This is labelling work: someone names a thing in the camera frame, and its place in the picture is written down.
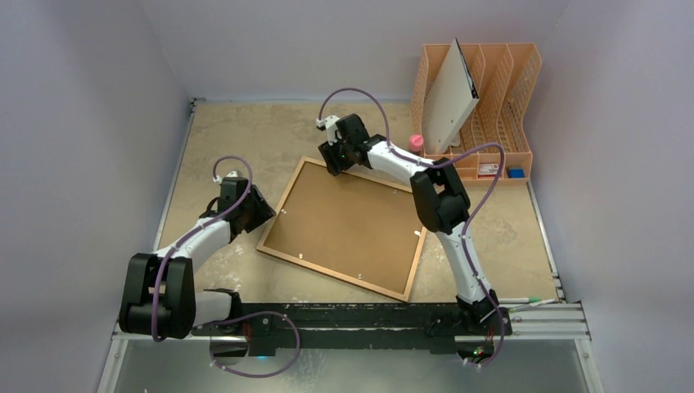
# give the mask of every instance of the wooden frame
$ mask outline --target wooden frame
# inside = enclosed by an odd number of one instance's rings
[[[284,208],[285,203],[287,201],[287,198],[289,197],[289,195],[291,194],[291,190],[295,186],[296,179],[299,177],[299,174],[301,173],[301,171],[303,170],[304,166],[307,163],[320,165],[322,167],[326,166],[325,163],[323,163],[320,160],[315,160],[315,159],[308,158],[308,157],[302,157],[299,164],[297,165],[294,173],[291,175],[289,185],[287,186],[286,190],[282,194],[282,197],[280,198],[279,203],[277,204],[276,212],[278,214],[280,214],[280,212]],[[405,187],[401,184],[387,182],[385,180],[380,180],[378,178],[372,178],[370,176],[363,175],[363,174],[354,174],[354,173],[346,173],[346,174],[349,176],[355,176],[358,178],[363,178],[363,179],[366,179],[366,180],[369,180],[369,181],[372,181],[375,183],[380,183],[380,184],[383,184],[383,185],[386,185],[388,187],[392,187],[392,188],[395,188],[395,189],[398,189],[401,191],[412,193],[412,190],[409,187]],[[419,257],[421,254],[421,249],[424,246],[424,237],[426,235],[426,229],[424,227],[421,227],[421,230],[419,231],[420,232],[419,240],[417,241],[417,248],[415,249],[414,257],[412,260],[412,266],[411,266],[410,271],[409,271],[409,275],[408,275],[407,283],[405,284],[404,291],[403,291],[403,293],[398,293],[396,291],[392,291],[390,289],[377,286],[373,283],[359,280],[357,278],[349,276],[348,274],[340,273],[340,272],[337,272],[335,270],[325,268],[319,264],[314,264],[314,263],[311,263],[307,260],[303,260],[303,259],[297,258],[296,256],[288,255],[286,253],[283,253],[283,252],[277,251],[273,248],[269,248],[269,247],[265,246],[265,241],[267,240],[270,232],[273,230],[273,225],[275,223],[276,218],[277,217],[275,217],[272,220],[272,222],[270,222],[268,225],[266,225],[265,230],[263,232],[263,236],[261,236],[261,238],[258,242],[258,245],[256,247],[256,250],[261,251],[261,252],[268,254],[268,255],[275,256],[279,259],[286,260],[288,262],[291,262],[292,264],[297,264],[297,265],[305,267],[307,269],[311,269],[313,271],[325,274],[327,276],[337,278],[341,281],[348,282],[350,284],[354,284],[358,287],[362,287],[362,288],[368,289],[370,291],[380,293],[384,296],[388,296],[388,297],[396,299],[396,300],[408,301],[410,291],[412,290],[412,282],[414,281],[415,272],[417,271],[417,265],[419,264]]]

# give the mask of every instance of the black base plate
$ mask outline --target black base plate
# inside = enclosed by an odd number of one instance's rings
[[[456,354],[455,336],[481,336],[489,325],[500,332],[491,315],[479,326],[461,318],[457,303],[245,303],[243,314],[275,311],[285,314],[300,330],[301,347],[341,350],[429,350],[432,354]],[[508,311],[501,308],[509,321]],[[272,315],[253,318],[250,324],[250,356],[273,356],[277,348],[294,348],[294,333],[285,321]],[[507,322],[505,333],[511,334]],[[208,325],[194,329],[196,336],[242,336],[241,323]]]

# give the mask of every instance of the cable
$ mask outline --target cable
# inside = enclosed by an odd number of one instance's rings
[[[480,203],[477,204],[477,207],[472,211],[472,214],[470,214],[470,217],[467,219],[465,224],[462,226],[462,231],[461,231],[460,236],[461,236],[461,239],[463,239],[467,234],[467,229],[468,229],[468,227],[470,227],[470,223],[472,222],[472,219],[475,218],[475,216],[477,215],[477,212],[480,211],[482,206],[489,199],[489,196],[491,195],[492,191],[494,190],[494,188],[496,187],[496,185],[498,183],[499,178],[501,177],[501,171],[503,170],[504,164],[506,163],[506,152],[503,150],[503,147],[496,142],[487,142],[487,143],[483,143],[483,144],[481,144],[475,148],[472,148],[468,151],[465,151],[465,152],[461,153],[460,155],[458,155],[457,157],[453,158],[452,160],[446,161],[442,164],[433,165],[433,164],[429,164],[429,163],[426,163],[423,161],[417,162],[417,160],[415,160],[413,158],[410,158],[408,156],[405,156],[405,155],[398,153],[398,151],[393,148],[393,143],[390,141],[390,125],[388,123],[388,116],[385,114],[385,110],[383,109],[383,106],[381,105],[380,102],[378,102],[378,100],[373,95],[371,95],[369,92],[362,90],[361,88],[338,88],[336,91],[330,93],[330,95],[328,95],[326,97],[326,99],[323,101],[323,103],[321,104],[321,109],[318,112],[318,120],[322,119],[323,110],[325,109],[325,106],[328,103],[328,101],[330,101],[330,99],[333,96],[335,96],[337,93],[349,92],[349,91],[361,93],[361,94],[371,98],[371,101],[373,101],[373,103],[376,104],[376,106],[378,107],[378,110],[381,112],[381,116],[383,116],[383,122],[385,123],[385,142],[386,142],[389,150],[396,157],[398,157],[402,160],[411,162],[413,164],[422,165],[422,166],[425,166],[426,168],[440,169],[440,168],[443,168],[443,167],[446,167],[449,165],[453,165],[456,162],[462,160],[463,158],[465,158],[465,157],[467,157],[473,153],[476,153],[480,150],[484,150],[487,147],[495,147],[498,149],[498,151],[499,151],[499,169],[500,170],[498,170],[497,173],[494,175],[492,183],[489,185],[489,189],[487,189],[487,192],[484,194],[484,196],[480,200]],[[475,268],[475,264],[472,263],[472,258],[470,257],[470,252],[469,252],[469,250],[467,250],[466,242],[462,242],[462,250],[463,250],[465,257],[467,259],[467,264],[470,265],[470,270],[472,271],[473,276],[474,277],[479,276],[479,272]],[[477,283],[482,288],[482,291],[484,292],[484,296],[486,296],[489,303],[491,303],[491,305],[494,307],[494,312],[498,316],[499,326],[501,327],[501,332],[499,332],[498,348],[494,348],[494,353],[484,363],[479,364],[479,366],[485,366],[485,365],[489,364],[492,360],[494,360],[494,358],[497,357],[497,354],[499,353],[499,351],[501,351],[501,348],[503,346],[503,338],[504,338],[506,329],[504,328],[503,315],[501,314],[501,310],[499,309],[498,304],[494,301],[491,294],[489,294],[489,291],[487,291],[487,288],[484,287],[482,280],[479,278],[477,278],[476,280],[477,280]]]
[[[235,318],[235,319],[230,319],[228,321],[221,321],[221,322],[211,322],[209,323],[210,325],[231,325],[234,323],[239,323],[241,321],[245,321],[247,319],[251,319],[254,317],[259,317],[260,315],[274,315],[276,317],[282,318],[283,321],[286,321],[289,323],[289,326],[291,326],[291,329],[294,331],[294,337],[296,338],[296,350],[294,351],[294,355],[291,357],[289,362],[287,362],[284,366],[282,366],[280,369],[277,371],[273,371],[271,373],[267,374],[249,374],[249,373],[244,373],[242,371],[234,370],[232,368],[228,368],[227,366],[223,366],[222,364],[219,364],[217,362],[217,359],[214,358],[214,352],[212,351],[212,348],[210,347],[210,358],[212,359],[212,364],[214,366],[217,366],[222,371],[226,371],[227,373],[232,373],[239,375],[241,377],[247,377],[247,378],[269,378],[269,377],[274,377],[280,373],[284,373],[289,367],[291,367],[296,360],[299,358],[299,353],[301,352],[300,349],[300,339],[299,339],[299,329],[296,328],[296,325],[294,325],[293,322],[291,322],[291,319],[289,319],[287,316],[284,314],[276,313],[274,311],[259,311],[257,313],[253,314],[248,314],[244,315],[240,318]]]
[[[217,165],[219,165],[219,163],[224,160],[239,160],[243,165],[246,166],[246,169],[248,169],[248,183],[246,184],[246,189],[243,191],[243,194],[241,194],[241,197],[238,199],[238,201],[234,202],[234,204],[229,206],[228,209],[218,214],[210,221],[207,221],[204,224],[191,229],[188,233],[181,236],[173,244],[173,246],[171,246],[169,250],[166,251],[164,258],[161,260],[161,263],[159,265],[159,270],[156,272],[156,280],[154,281],[154,293],[152,294],[151,336],[155,342],[162,342],[164,340],[164,338],[159,337],[159,326],[156,313],[159,310],[159,290],[161,287],[161,280],[164,278],[164,270],[166,268],[166,264],[171,259],[171,256],[176,251],[178,251],[181,248],[181,246],[185,244],[185,242],[190,240],[190,238],[195,236],[199,231],[205,229],[205,227],[211,224],[216,223],[217,221],[221,220],[224,216],[231,213],[245,200],[246,196],[250,193],[250,186],[253,183],[253,171],[250,170],[250,164],[248,164],[248,161],[244,160],[239,156],[224,156],[215,161],[214,166],[212,167],[212,178],[217,178]]]

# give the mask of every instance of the blue block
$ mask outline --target blue block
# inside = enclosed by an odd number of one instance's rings
[[[524,178],[525,177],[525,172],[523,171],[523,168],[509,168],[509,169],[506,169],[506,173],[508,174],[508,178]]]

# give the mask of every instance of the white board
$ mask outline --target white board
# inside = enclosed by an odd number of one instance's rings
[[[480,100],[457,38],[424,101],[421,131],[427,154],[442,154]]]

